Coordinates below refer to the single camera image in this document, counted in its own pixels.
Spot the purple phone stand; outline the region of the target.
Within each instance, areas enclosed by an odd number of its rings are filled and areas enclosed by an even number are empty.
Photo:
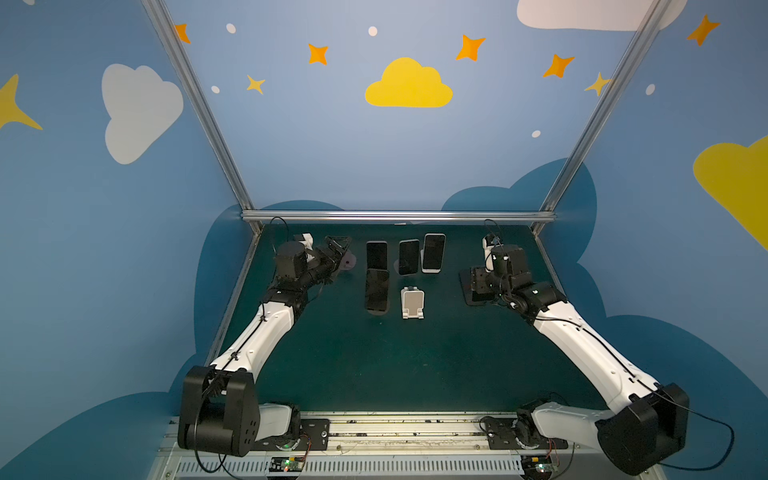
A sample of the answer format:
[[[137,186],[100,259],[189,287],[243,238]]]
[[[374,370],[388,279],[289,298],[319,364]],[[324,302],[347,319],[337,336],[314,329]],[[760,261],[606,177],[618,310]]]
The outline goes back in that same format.
[[[352,270],[356,266],[356,263],[357,263],[356,256],[351,251],[347,251],[343,255],[340,261],[340,270],[341,271]]]

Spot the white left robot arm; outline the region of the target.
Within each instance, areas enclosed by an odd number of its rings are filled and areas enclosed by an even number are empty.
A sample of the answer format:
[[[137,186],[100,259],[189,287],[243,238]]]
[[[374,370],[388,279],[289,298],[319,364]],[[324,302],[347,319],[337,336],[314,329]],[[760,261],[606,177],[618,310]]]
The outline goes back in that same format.
[[[290,404],[257,399],[256,380],[278,342],[309,303],[309,290],[335,280],[351,239],[310,234],[279,246],[275,273],[255,317],[232,345],[184,378],[177,443],[187,450],[243,457],[266,445],[300,441],[300,414]]]

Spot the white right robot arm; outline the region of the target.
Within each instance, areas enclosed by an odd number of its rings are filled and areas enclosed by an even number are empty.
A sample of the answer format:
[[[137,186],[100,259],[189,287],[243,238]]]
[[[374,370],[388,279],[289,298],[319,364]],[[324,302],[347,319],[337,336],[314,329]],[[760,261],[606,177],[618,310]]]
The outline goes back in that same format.
[[[520,447],[534,449],[549,439],[581,444],[632,476],[685,447],[690,400],[684,390],[663,386],[633,365],[555,285],[534,282],[522,248],[485,240],[483,250],[483,266],[470,271],[472,297],[520,315],[567,356],[606,404],[595,410],[535,401],[512,424]]]

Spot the white phone stand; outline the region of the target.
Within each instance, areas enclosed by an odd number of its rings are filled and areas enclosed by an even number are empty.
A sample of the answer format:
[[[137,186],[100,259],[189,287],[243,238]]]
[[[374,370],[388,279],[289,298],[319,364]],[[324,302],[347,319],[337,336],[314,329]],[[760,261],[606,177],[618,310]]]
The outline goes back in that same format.
[[[401,290],[401,312],[404,320],[423,319],[425,293],[417,287],[408,286]]]

